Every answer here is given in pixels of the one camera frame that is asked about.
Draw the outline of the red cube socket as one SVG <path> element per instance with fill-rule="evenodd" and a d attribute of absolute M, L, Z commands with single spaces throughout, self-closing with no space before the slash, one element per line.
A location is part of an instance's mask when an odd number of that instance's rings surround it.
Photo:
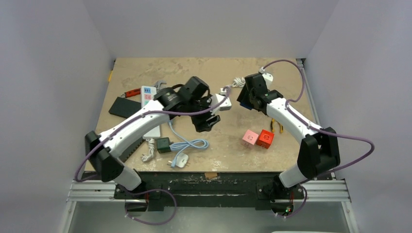
<path fill-rule="evenodd" d="M 275 137 L 275 134 L 273 132 L 262 130 L 256 141 L 256 145 L 262 148 L 268 149 L 271 146 L 274 137 Z"/>

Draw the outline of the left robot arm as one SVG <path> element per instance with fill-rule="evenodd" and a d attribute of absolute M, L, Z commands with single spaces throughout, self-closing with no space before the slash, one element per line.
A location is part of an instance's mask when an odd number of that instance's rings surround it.
<path fill-rule="evenodd" d="M 118 157 L 153 128 L 179 116 L 189 116 L 197 132 L 209 132 L 220 121 L 216 114 L 230 94 L 212 95 L 209 86 L 198 77 L 185 84 L 160 89 L 152 100 L 117 126 L 100 134 L 85 136 L 86 158 L 103 182 L 114 181 L 134 199 L 143 196 L 145 185 L 138 172 L 127 167 Z"/>

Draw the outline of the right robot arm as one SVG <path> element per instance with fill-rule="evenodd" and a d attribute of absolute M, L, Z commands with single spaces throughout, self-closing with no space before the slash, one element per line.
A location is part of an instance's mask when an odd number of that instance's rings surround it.
<path fill-rule="evenodd" d="M 269 90 L 270 77 L 268 73 L 246 76 L 237 101 L 249 110 L 255 109 L 275 119 L 300 146 L 296 163 L 274 177 L 273 192 L 283 198 L 291 193 L 293 186 L 337 167 L 340 153 L 335 131 L 310 122 L 289 105 L 281 93 Z"/>

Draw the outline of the dark green cube socket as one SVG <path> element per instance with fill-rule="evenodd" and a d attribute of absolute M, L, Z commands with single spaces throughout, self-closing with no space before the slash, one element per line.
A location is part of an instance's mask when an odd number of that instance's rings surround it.
<path fill-rule="evenodd" d="M 158 138 L 155 140 L 156 150 L 158 153 L 169 153 L 171 152 L 172 142 L 168 137 Z"/>

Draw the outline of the pink cube socket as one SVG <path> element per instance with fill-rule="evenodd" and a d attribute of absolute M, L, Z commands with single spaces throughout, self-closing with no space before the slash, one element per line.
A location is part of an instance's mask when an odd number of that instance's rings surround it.
<path fill-rule="evenodd" d="M 244 136 L 241 139 L 241 144 L 245 148 L 251 149 L 252 147 L 255 146 L 257 140 L 259 138 L 259 134 L 255 133 L 252 130 L 247 130 L 244 134 Z"/>

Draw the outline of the dark blue cube socket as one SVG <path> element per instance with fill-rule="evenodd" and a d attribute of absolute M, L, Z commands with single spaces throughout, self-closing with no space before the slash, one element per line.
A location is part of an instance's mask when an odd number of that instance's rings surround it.
<path fill-rule="evenodd" d="M 245 103 L 245 102 L 241 102 L 241 103 L 240 103 L 240 106 L 242 106 L 242 107 L 244 107 L 244 108 L 246 108 L 246 109 L 249 109 L 249 110 L 252 110 L 252 109 L 253 109 L 253 107 L 251 107 L 249 104 L 247 104 L 247 103 Z"/>

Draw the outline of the white adapter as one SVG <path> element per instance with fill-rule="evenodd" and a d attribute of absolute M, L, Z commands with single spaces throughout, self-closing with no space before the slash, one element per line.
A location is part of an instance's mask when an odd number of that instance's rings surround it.
<path fill-rule="evenodd" d="M 189 156 L 185 153 L 180 153 L 175 156 L 172 161 L 168 161 L 168 165 L 172 168 L 184 168 L 188 165 Z"/>

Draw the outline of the white power strip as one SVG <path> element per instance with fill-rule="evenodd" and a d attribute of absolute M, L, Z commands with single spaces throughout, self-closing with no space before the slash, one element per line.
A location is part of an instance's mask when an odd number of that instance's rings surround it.
<path fill-rule="evenodd" d="M 141 107 L 145 107 L 149 101 L 151 101 L 155 94 L 157 93 L 157 89 L 153 86 L 142 86 L 141 89 Z M 156 139 L 156 138 L 160 138 L 161 137 L 161 130 L 160 130 L 160 126 L 157 126 L 153 129 L 151 129 L 150 131 L 148 131 L 144 136 L 143 139 Z"/>

